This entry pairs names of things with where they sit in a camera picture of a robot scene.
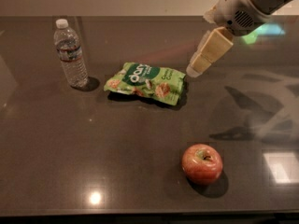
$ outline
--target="snack bag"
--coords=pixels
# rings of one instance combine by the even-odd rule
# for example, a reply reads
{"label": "snack bag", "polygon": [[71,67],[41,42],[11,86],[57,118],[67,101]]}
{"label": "snack bag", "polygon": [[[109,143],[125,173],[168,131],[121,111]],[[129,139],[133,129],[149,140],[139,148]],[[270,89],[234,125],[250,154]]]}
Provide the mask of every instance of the snack bag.
{"label": "snack bag", "polygon": [[107,81],[104,91],[136,94],[176,105],[183,91],[185,76],[171,68],[125,63],[122,70]]}

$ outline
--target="plastic water bottle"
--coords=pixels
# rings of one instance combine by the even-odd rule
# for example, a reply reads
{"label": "plastic water bottle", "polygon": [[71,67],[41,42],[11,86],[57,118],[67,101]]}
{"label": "plastic water bottle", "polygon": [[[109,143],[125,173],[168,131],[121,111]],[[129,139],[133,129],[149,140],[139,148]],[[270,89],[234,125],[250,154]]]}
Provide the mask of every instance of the plastic water bottle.
{"label": "plastic water bottle", "polygon": [[78,35],[66,19],[57,20],[56,26],[54,44],[67,81],[71,87],[83,88],[88,83],[88,75]]}

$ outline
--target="apple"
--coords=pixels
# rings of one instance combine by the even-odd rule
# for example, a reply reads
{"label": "apple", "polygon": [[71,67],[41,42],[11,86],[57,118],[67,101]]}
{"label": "apple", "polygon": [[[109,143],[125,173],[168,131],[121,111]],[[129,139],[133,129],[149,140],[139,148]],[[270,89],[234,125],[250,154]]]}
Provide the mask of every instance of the apple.
{"label": "apple", "polygon": [[220,154],[213,147],[204,144],[187,148],[181,165],[188,179],[198,185],[209,185],[215,182],[223,168]]}

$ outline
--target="table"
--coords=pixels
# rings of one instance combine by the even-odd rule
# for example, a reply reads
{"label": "table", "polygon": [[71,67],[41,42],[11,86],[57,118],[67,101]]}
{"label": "table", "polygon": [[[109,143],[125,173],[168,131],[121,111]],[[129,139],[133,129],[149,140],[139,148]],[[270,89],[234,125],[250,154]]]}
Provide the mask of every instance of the table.
{"label": "table", "polygon": [[[202,17],[69,17],[94,91],[70,88],[56,17],[0,18],[0,217],[201,215],[299,210],[297,16],[276,16],[167,106],[104,91],[125,62],[185,72]],[[206,188],[180,167],[205,143],[223,158]]]}

